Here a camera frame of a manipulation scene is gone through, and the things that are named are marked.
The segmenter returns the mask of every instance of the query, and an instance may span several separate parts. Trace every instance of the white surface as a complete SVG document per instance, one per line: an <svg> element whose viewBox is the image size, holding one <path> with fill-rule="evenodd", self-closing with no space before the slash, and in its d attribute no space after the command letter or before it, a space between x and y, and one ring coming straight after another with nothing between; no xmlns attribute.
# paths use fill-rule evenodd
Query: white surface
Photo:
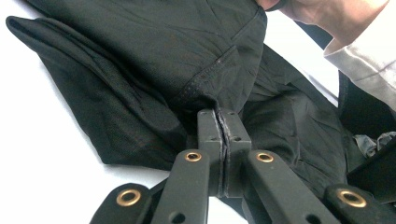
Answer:
<svg viewBox="0 0 396 224"><path fill-rule="evenodd" d="M264 40L303 73L334 105L338 105L338 69L323 58L323 50L294 21L269 12Z"/></svg>
<svg viewBox="0 0 396 224"><path fill-rule="evenodd" d="M150 188L166 178L163 171L100 162L37 55L8 31L9 15L39 16L21 0L0 7L0 223L89 223L115 187L134 182ZM295 54L320 70L302 57L305 48L296 48L305 43L285 35L292 29L284 24L273 25L272 15L267 43L285 58ZM282 42L276 34L293 39ZM217 199L209 207L209 224L246 223Z"/></svg>

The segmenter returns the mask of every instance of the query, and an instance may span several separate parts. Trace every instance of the black fabric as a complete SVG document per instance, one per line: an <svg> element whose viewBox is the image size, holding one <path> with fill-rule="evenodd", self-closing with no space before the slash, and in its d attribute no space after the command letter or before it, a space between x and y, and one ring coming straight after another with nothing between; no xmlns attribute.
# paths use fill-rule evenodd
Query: black fabric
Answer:
<svg viewBox="0 0 396 224"><path fill-rule="evenodd" d="M51 19L7 26L41 57L104 163L169 170L194 145L196 112L226 107L318 197L346 182L357 149L334 107L263 46L254 1L29 2Z"/></svg>
<svg viewBox="0 0 396 224"><path fill-rule="evenodd" d="M7 25L39 54L104 163L170 170L193 145L196 112L238 111L253 86L266 18L252 1L30 2L62 22Z"/></svg>
<svg viewBox="0 0 396 224"><path fill-rule="evenodd" d="M354 134L378 138L396 130L396 119L384 102L355 86L340 72L339 117Z"/></svg>
<svg viewBox="0 0 396 224"><path fill-rule="evenodd" d="M271 150L321 197L346 183L347 152L359 151L336 110L283 58L264 47L243 121L255 148Z"/></svg>
<svg viewBox="0 0 396 224"><path fill-rule="evenodd" d="M332 41L332 36L316 25L307 25L300 21L296 22L322 49Z"/></svg>

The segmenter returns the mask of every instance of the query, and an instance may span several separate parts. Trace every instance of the brass grommet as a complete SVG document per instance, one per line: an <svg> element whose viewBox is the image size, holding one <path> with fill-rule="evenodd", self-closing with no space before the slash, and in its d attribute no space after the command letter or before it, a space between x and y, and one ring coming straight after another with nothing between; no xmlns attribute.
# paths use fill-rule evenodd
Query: brass grommet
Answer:
<svg viewBox="0 0 396 224"><path fill-rule="evenodd" d="M129 200L125 200L124 197L128 194L132 194L133 197ZM128 206L134 205L137 202L139 202L140 197L141 197L141 194L140 194L139 190L125 189L119 193L119 196L117 196L117 204L122 207L128 207Z"/></svg>
<svg viewBox="0 0 396 224"><path fill-rule="evenodd" d="M201 158L202 158L202 155L199 154L198 152L189 152L184 157L184 159L186 159L186 161L199 161Z"/></svg>
<svg viewBox="0 0 396 224"><path fill-rule="evenodd" d="M271 162L274 160L273 156L271 156L268 153L264 153L264 152L258 153L256 158L257 158L257 160L263 161L263 162Z"/></svg>
<svg viewBox="0 0 396 224"><path fill-rule="evenodd" d="M348 189L339 189L337 191L337 197L346 204L349 204L350 206L353 207L365 207L367 205L366 200L364 200L363 197L361 197L359 194L350 191Z"/></svg>

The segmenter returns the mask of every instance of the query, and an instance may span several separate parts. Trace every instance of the black cover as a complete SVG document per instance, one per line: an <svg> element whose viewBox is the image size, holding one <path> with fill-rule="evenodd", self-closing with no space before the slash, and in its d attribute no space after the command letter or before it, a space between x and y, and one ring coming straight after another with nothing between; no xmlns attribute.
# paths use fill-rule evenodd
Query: black cover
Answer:
<svg viewBox="0 0 396 224"><path fill-rule="evenodd" d="M381 203L396 202L396 138L348 174L351 185L374 194Z"/></svg>
<svg viewBox="0 0 396 224"><path fill-rule="evenodd" d="M334 107L263 46L254 1L29 2L51 19L7 26L41 57L104 163L169 170L196 144L196 112L225 107L317 196L347 182L358 150Z"/></svg>

